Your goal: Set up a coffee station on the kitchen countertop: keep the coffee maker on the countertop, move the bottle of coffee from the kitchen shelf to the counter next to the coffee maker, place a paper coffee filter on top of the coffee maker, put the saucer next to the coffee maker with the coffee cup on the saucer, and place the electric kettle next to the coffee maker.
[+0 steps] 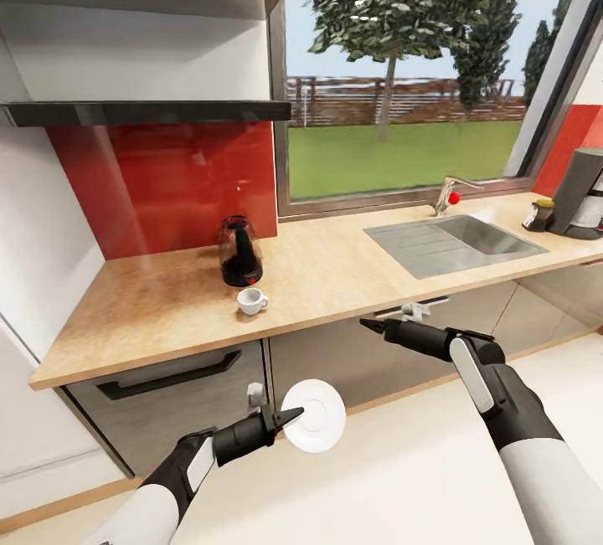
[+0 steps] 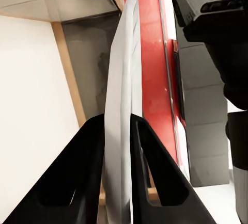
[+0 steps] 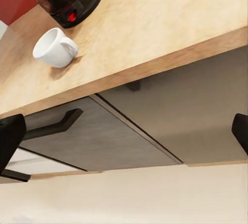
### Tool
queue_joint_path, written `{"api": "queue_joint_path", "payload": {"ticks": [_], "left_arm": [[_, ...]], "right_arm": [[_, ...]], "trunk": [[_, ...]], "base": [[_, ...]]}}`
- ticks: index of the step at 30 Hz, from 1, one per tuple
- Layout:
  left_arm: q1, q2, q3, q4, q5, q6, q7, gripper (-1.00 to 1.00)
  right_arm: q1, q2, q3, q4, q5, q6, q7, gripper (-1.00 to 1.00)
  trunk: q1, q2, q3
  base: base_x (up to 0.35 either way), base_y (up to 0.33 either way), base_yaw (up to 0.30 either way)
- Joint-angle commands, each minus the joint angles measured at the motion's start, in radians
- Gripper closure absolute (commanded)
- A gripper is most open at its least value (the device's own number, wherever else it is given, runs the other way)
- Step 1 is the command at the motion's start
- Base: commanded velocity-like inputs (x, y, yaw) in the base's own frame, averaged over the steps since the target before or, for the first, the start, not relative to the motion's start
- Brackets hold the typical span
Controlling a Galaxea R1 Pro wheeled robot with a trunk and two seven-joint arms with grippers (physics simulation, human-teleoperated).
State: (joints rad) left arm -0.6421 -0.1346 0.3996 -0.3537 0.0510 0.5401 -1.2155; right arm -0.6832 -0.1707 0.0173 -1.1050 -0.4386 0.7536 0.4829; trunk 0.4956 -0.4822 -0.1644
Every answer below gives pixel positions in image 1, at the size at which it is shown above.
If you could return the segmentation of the coffee cup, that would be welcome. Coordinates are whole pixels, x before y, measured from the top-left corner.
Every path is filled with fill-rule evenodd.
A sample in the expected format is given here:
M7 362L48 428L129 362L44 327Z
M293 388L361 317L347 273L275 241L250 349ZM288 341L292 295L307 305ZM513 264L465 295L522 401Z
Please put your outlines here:
M254 315L261 308L266 308L268 305L267 296L262 295L262 291L256 288L246 287L237 298L240 308L247 315Z

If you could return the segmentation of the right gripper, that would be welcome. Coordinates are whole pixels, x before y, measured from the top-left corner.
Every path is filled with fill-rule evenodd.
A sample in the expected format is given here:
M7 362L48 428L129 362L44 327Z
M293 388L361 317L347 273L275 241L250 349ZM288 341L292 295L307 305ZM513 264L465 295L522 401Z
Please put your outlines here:
M402 321L394 318L387 318L384 321L364 320L361 318L359 323L374 330L380 335L384 333L384 340L386 340L386 342L399 344L402 347L427 355L425 350L425 336L430 329L429 325L423 325L423 323L420 324L413 321Z

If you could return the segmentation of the electric kettle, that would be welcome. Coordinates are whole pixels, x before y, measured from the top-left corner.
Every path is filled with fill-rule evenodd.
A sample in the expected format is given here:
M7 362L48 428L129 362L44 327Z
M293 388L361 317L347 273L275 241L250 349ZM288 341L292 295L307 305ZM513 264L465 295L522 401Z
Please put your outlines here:
M260 243L248 218L230 216L222 223L219 263L227 285L250 287L263 275Z

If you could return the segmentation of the bottle of coffee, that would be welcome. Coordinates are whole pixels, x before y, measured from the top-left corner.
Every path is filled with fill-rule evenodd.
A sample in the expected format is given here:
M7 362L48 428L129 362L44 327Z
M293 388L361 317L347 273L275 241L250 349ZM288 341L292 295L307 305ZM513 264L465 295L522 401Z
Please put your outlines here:
M537 199L536 203L532 203L530 215L523 221L522 226L528 231L540 232L545 231L546 217L555 211L554 202L547 199Z

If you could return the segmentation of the saucer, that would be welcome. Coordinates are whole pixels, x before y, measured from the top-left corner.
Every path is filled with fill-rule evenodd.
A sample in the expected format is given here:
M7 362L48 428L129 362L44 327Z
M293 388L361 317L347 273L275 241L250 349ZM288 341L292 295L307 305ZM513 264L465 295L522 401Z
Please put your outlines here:
M331 449L342 437L346 422L346 408L337 390L322 380L304 380L289 390L281 410L299 407L304 413L282 427L287 439L311 454Z

